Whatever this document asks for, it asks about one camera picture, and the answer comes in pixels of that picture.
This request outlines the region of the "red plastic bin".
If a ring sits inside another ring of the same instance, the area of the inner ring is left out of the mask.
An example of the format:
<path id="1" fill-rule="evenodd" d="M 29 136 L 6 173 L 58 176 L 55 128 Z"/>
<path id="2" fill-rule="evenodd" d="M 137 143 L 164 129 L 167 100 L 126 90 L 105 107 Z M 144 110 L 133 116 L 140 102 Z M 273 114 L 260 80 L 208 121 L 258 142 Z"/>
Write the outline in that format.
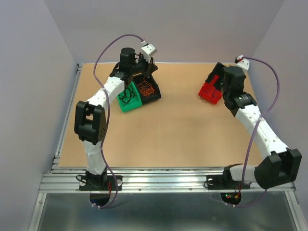
<path id="1" fill-rule="evenodd" d="M 218 90 L 214 85 L 214 81 L 218 78 L 218 76 L 215 76 L 214 79 L 210 82 L 210 83 L 206 83 L 204 82 L 204 84 L 202 85 L 198 96 L 203 99 L 206 100 L 207 102 L 211 103 L 211 104 L 217 104 L 219 102 L 219 100 L 222 97 L 222 93 L 220 90 Z"/>

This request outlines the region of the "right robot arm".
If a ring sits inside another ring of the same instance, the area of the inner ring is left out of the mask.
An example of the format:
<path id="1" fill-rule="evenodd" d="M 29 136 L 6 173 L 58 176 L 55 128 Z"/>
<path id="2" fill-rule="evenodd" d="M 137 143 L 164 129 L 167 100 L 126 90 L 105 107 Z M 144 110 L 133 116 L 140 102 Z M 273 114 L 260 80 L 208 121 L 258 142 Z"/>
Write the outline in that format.
<path id="1" fill-rule="evenodd" d="M 218 62 L 205 85 L 221 94 L 225 106 L 251 135 L 249 146 L 257 145 L 262 161 L 257 166 L 249 165 L 245 160 L 243 164 L 224 167 L 222 174 L 207 177 L 205 183 L 210 190 L 235 189 L 237 186 L 248 189 L 251 183 L 266 190 L 294 182 L 299 171 L 300 151 L 290 149 L 271 129 L 254 97 L 244 91 L 245 79 L 243 67 Z"/>

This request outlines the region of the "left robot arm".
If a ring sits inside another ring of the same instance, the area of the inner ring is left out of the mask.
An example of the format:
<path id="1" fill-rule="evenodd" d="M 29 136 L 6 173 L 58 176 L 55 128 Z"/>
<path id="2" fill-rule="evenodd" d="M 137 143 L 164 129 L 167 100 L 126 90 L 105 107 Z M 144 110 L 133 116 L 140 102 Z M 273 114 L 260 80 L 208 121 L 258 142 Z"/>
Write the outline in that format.
<path id="1" fill-rule="evenodd" d="M 83 142 L 88 163 L 85 174 L 77 176 L 81 190 L 102 190 L 107 185 L 107 164 L 102 150 L 110 104 L 134 77 L 149 76 L 158 69 L 153 59 L 156 52 L 152 44 L 142 46 L 139 54 L 133 48 L 123 48 L 107 81 L 91 98 L 76 104 L 74 132 Z"/>

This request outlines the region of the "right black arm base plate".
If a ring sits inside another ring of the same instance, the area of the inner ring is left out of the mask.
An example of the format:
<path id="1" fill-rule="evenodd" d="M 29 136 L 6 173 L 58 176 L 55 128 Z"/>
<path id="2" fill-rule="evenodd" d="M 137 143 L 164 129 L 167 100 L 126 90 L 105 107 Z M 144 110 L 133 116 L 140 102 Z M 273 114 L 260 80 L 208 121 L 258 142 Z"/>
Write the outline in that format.
<path id="1" fill-rule="evenodd" d="M 223 175 L 207 175 L 204 185 L 209 190 L 250 189 L 250 185 L 245 185 L 241 181 L 234 181 L 231 177 L 225 177 Z"/>

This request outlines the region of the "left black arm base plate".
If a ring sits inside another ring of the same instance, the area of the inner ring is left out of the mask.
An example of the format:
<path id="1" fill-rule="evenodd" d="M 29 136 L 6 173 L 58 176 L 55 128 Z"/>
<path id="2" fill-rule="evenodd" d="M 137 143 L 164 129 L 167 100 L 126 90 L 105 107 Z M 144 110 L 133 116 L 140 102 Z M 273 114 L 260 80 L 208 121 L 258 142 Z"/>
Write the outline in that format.
<path id="1" fill-rule="evenodd" d="M 103 182 L 90 182 L 86 180 L 85 175 L 78 174 L 76 180 L 79 182 L 80 191 L 116 191 L 115 180 L 113 176 L 107 175 Z"/>

